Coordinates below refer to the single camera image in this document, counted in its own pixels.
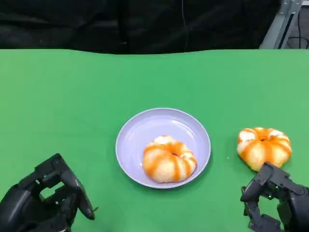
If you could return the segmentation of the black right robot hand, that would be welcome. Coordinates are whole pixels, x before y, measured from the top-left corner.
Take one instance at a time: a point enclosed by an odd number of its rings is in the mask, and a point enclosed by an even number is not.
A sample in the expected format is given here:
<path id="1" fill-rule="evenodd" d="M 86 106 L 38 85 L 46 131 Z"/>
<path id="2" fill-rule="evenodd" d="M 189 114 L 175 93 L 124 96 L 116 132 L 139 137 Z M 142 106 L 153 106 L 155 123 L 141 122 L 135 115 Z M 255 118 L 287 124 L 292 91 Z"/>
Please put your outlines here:
<path id="1" fill-rule="evenodd" d="M 255 232 L 307 232 L 309 230 L 309 188 L 296 184 L 290 174 L 265 162 L 247 186 L 241 187 L 240 201 L 249 229 Z M 280 220 L 261 214 L 259 198 L 278 199 Z"/>

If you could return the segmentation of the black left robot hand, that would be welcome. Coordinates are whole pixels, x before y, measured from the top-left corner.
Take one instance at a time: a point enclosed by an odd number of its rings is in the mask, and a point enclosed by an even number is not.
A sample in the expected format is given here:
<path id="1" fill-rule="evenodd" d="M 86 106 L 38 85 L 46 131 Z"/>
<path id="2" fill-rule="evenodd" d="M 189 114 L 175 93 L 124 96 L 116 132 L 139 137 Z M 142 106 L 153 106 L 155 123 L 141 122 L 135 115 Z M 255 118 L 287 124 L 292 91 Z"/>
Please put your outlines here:
<path id="1" fill-rule="evenodd" d="M 11 186 L 0 202 L 2 232 L 70 232 L 77 211 L 95 220 L 84 186 L 59 153 Z"/>

